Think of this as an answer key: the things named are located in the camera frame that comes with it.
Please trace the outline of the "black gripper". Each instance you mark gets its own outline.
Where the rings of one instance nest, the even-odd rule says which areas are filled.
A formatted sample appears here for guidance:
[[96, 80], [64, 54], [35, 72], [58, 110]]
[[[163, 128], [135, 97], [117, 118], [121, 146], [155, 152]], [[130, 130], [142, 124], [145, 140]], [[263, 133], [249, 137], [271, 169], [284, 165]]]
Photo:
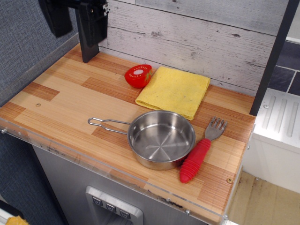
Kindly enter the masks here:
[[88, 47], [107, 38], [109, 4], [106, 0], [39, 0], [52, 34], [59, 38], [72, 29], [68, 8], [78, 9]]

